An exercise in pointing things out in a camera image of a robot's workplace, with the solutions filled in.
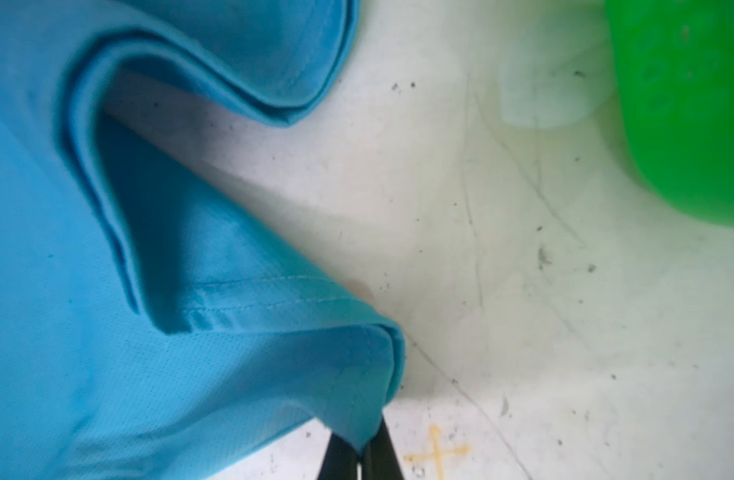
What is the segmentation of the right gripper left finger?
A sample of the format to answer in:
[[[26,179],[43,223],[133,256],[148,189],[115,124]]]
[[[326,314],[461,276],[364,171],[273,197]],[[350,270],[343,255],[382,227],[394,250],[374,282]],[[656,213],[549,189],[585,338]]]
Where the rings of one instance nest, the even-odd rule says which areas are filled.
[[[360,457],[341,437],[332,434],[318,474],[318,480],[358,480]]]

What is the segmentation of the green plastic basket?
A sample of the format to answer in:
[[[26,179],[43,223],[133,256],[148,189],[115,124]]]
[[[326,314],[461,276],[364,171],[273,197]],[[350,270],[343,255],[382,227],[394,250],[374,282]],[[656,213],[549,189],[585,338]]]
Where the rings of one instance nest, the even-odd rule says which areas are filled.
[[[623,125],[645,184],[734,228],[734,1],[608,1]]]

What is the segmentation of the light blue t shirt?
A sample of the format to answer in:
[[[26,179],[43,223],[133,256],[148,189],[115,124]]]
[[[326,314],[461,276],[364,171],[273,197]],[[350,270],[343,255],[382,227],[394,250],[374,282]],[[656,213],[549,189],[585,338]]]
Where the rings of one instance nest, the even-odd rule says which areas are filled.
[[[125,70],[270,126],[355,1],[0,1],[0,479],[203,479],[311,419],[359,454],[400,328],[107,111]]]

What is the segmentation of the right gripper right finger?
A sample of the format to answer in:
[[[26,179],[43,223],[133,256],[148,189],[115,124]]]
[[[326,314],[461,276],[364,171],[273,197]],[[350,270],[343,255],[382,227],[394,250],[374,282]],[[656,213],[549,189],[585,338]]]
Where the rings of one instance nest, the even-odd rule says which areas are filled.
[[[404,480],[385,420],[364,448],[360,465],[363,480]]]

